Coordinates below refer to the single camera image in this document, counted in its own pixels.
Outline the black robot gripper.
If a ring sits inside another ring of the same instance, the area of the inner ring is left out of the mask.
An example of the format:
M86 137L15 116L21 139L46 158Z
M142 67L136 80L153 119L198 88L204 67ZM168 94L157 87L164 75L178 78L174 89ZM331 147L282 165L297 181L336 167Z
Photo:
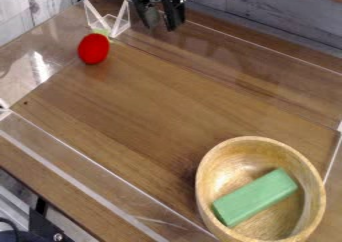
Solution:
M157 3L162 0L134 0L136 9L145 26L153 29L160 21L161 14ZM165 23L169 31L174 31L186 21L186 0L164 0Z

